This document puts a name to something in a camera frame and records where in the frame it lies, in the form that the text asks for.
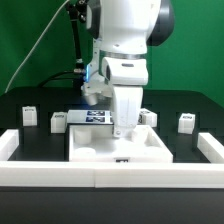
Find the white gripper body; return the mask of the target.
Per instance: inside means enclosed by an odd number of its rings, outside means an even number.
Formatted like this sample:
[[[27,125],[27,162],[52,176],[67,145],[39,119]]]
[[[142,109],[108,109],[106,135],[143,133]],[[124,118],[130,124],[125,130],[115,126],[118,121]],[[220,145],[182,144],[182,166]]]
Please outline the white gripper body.
[[[126,137],[138,123],[143,86],[148,83],[146,60],[104,57],[101,72],[112,92],[113,135]]]

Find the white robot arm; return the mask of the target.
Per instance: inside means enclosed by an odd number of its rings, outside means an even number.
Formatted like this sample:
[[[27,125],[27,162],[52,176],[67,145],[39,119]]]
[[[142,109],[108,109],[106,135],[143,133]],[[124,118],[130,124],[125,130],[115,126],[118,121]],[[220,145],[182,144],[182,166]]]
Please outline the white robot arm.
[[[138,123],[148,83],[147,48],[173,32],[171,0],[88,0],[86,13],[94,53],[83,95],[91,105],[100,94],[111,99],[113,135],[124,137]]]

